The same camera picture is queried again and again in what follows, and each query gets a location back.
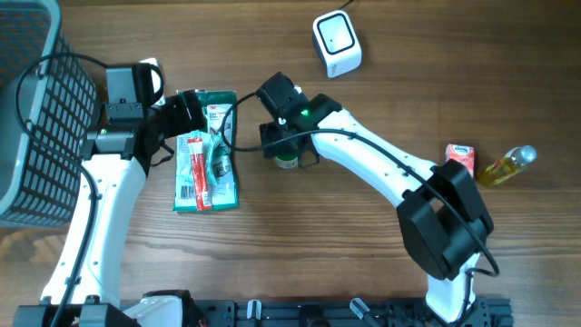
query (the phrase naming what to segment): bottle cap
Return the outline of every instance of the bottle cap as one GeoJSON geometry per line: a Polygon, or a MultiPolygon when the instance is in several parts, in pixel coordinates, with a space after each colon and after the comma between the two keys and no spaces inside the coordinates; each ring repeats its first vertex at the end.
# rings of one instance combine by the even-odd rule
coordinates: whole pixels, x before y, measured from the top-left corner
{"type": "Polygon", "coordinates": [[[524,145],[518,149],[515,155],[518,162],[522,164],[530,164],[537,158],[537,150],[530,145],[524,145]]]}

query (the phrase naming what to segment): gray basket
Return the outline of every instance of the gray basket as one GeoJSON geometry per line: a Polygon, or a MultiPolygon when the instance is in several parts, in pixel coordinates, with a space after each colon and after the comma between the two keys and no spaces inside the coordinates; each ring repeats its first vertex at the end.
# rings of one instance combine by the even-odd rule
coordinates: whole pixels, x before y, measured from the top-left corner
{"type": "MultiPolygon", "coordinates": [[[[0,226],[58,226],[73,218],[80,172],[37,143],[15,120],[15,84],[34,59],[71,52],[54,0],[0,0],[0,226]]],[[[47,61],[20,92],[24,119],[35,135],[79,159],[79,142],[96,114],[93,80],[78,59],[47,61]]]]}

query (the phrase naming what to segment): white cube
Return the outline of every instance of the white cube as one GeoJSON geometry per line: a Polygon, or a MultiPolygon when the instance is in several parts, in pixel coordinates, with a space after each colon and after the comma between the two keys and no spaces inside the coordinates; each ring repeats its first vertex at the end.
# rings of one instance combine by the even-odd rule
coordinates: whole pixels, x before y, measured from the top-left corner
{"type": "Polygon", "coordinates": [[[312,23],[312,42],[329,78],[359,67],[361,45],[347,13],[335,10],[312,23]]]}

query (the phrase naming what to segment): wood grain surface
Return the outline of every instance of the wood grain surface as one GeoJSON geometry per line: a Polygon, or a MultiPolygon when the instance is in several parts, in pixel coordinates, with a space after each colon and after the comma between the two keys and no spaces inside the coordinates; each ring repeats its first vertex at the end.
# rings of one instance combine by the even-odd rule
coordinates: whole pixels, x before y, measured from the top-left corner
{"type": "MultiPolygon", "coordinates": [[[[519,326],[579,324],[579,2],[360,0],[348,11],[362,65],[333,80],[310,39],[332,1],[62,3],[77,52],[107,63],[157,57],[167,94],[242,96],[282,71],[309,97],[333,97],[371,131],[437,163],[449,143],[476,146],[481,166],[534,145],[528,171],[481,189],[501,274],[478,276],[476,290],[510,298],[519,326]]],[[[257,144],[268,121],[256,100],[245,103],[239,144],[257,144]]],[[[172,212],[175,163],[151,170],[124,249],[124,299],[176,288],[198,299],[424,295],[426,274],[403,248],[395,210],[357,176],[327,160],[294,171],[259,153],[236,162],[240,209],[217,213],[172,212]]],[[[65,234],[0,229],[0,325],[11,325],[17,305],[38,302],[65,234]]]]}

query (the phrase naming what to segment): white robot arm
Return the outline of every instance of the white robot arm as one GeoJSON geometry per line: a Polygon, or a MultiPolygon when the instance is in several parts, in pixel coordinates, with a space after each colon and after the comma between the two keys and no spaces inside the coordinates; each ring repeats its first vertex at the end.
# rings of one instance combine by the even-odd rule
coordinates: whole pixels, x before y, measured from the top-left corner
{"type": "MultiPolygon", "coordinates": [[[[432,197],[425,183],[419,179],[436,185],[433,187],[437,187],[442,193],[446,189],[448,200],[468,217],[467,221],[477,235],[486,240],[492,231],[492,222],[479,196],[476,200],[471,199],[473,205],[470,208],[464,206],[466,196],[474,196],[476,186],[467,177],[468,173],[463,167],[450,163],[441,169],[435,169],[434,163],[407,154],[367,130],[346,109],[325,95],[320,94],[306,103],[304,95],[280,73],[267,81],[256,95],[275,118],[274,123],[261,126],[265,156],[272,157],[280,151],[299,154],[313,151],[316,155],[320,154],[345,166],[377,189],[397,208],[406,249],[428,272],[428,293],[425,299],[427,306],[441,322],[451,323],[461,318],[476,299],[472,291],[472,280],[466,272],[475,267],[479,257],[478,248],[461,225],[449,221],[448,211],[444,209],[435,213],[431,209],[432,197]],[[302,108],[300,114],[293,109],[297,107],[302,108]],[[307,137],[293,136],[297,134],[305,134],[307,137]],[[390,160],[384,152],[393,155],[398,162],[390,160]],[[419,179],[411,176],[408,170],[418,175],[419,179]]],[[[174,101],[178,100],[168,98],[167,105],[173,106],[174,101]]],[[[190,117],[195,115],[191,105],[185,107],[188,108],[190,117]]],[[[85,156],[83,166],[97,182],[100,200],[82,269],[68,303],[72,307],[83,306],[81,326],[83,322],[113,318],[119,319],[117,325],[127,326],[138,325],[134,323],[141,326],[178,327],[186,323],[204,326],[203,322],[193,319],[196,314],[186,312],[186,307],[190,310],[195,307],[190,303],[188,292],[182,293],[182,296],[174,292],[152,293],[134,307],[126,309],[123,314],[118,310],[118,283],[125,237],[135,201],[143,188],[151,161],[149,154],[145,158],[140,155],[128,157],[117,153],[119,149],[110,151],[114,148],[111,145],[119,141],[120,135],[126,136],[121,131],[104,131],[99,127],[92,134],[88,134],[84,144],[92,150],[85,156]],[[99,309],[102,310],[100,312],[96,312],[96,306],[86,305],[95,303],[107,305],[99,307],[103,308],[99,309]]],[[[45,307],[56,306],[63,299],[66,280],[71,275],[72,262],[79,251],[81,235],[87,225],[90,201],[86,184],[87,181],[82,178],[81,192],[63,253],[41,297],[41,304],[45,307]]],[[[369,323],[363,325],[385,325],[369,316],[369,308],[359,299],[356,300],[351,303],[351,310],[362,321],[365,318],[365,322],[369,323]]],[[[248,322],[255,323],[254,326],[259,326],[256,321],[262,316],[259,304],[256,301],[249,302],[247,307],[248,322]]],[[[38,315],[36,320],[31,320],[31,310],[31,307],[20,307],[15,317],[15,326],[46,326],[46,317],[51,313],[48,310],[35,313],[38,315]]]]}

